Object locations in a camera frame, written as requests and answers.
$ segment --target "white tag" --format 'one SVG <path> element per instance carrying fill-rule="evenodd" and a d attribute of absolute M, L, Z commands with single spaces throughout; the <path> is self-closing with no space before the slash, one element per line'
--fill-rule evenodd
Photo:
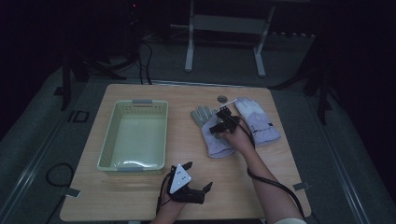
<path fill-rule="evenodd" d="M 175 171 L 175 176 L 171 185 L 170 193 L 175 193 L 178 189 L 188 184 L 191 181 L 191 176 L 187 174 L 187 171 L 182 165 L 178 165 Z"/>

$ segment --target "forearm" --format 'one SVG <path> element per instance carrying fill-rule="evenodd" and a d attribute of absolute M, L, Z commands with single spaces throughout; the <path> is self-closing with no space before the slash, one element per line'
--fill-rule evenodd
<path fill-rule="evenodd" d="M 251 173 L 278 182 L 256 150 L 245 151 L 243 156 Z M 268 223 L 274 223 L 287 217 L 303 219 L 286 191 L 259 180 L 253 179 L 252 181 Z"/>
<path fill-rule="evenodd" d="M 177 220 L 185 204 L 175 202 L 170 203 L 172 204 L 166 204 L 160 209 L 154 220 L 150 222 L 151 224 L 172 224 Z"/>

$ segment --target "dark background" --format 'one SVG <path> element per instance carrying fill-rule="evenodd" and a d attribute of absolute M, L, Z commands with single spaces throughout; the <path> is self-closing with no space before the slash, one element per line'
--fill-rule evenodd
<path fill-rule="evenodd" d="M 268 2 L 262 1 L 244 1 L 246 7 L 240 7 L 237 1 L 196 2 L 196 10 L 203 13 L 244 17 L 261 17 L 257 8 L 269 7 Z M 190 10 L 186 0 L 6 0 L 0 4 L 0 137 L 21 115 L 44 80 L 61 66 L 66 51 L 82 51 L 102 62 L 108 62 L 111 54 L 131 57 L 138 51 L 135 41 L 140 32 L 152 29 L 166 38 L 169 24 L 188 24 Z M 277 3 L 271 24 L 272 32 L 316 36 L 320 51 L 307 64 L 315 67 L 318 60 L 331 62 L 330 85 L 393 200 L 394 11 L 395 7 L 387 1 Z M 131 22 L 134 29 L 125 31 L 125 24 Z M 131 41 L 117 41 L 118 37 L 123 40 L 126 33 Z"/>

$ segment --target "sleeve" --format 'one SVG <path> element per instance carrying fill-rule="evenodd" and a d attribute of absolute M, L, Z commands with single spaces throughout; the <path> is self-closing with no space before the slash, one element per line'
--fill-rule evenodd
<path fill-rule="evenodd" d="M 306 222 L 298 219 L 298 218 L 285 218 L 282 220 L 279 220 L 278 222 L 274 224 L 306 224 Z"/>

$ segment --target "wooden table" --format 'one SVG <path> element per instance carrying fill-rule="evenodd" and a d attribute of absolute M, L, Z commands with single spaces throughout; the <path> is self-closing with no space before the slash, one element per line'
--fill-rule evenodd
<path fill-rule="evenodd" d="M 164 174 L 171 165 L 192 161 L 188 170 L 190 187 L 201 189 L 213 181 L 204 204 L 186 205 L 179 219 L 229 219 L 265 217 L 256 199 L 245 161 L 239 153 L 223 159 L 210 159 L 200 129 L 190 116 L 198 105 L 219 107 L 217 97 L 229 100 L 247 97 L 256 100 L 267 113 L 282 137 L 257 147 L 262 159 L 276 178 L 293 189 L 301 183 L 288 139 L 267 89 L 240 87 L 109 85 L 100 105 L 90 136 L 71 184 L 81 191 L 78 198 L 67 197 L 61 211 L 64 221 L 151 220 Z M 113 105 L 121 99 L 153 99 L 169 102 L 166 159 L 163 175 L 109 175 L 96 168 Z M 238 114 L 229 105 L 233 115 Z M 311 208 L 303 189 L 295 191 L 304 213 Z"/>

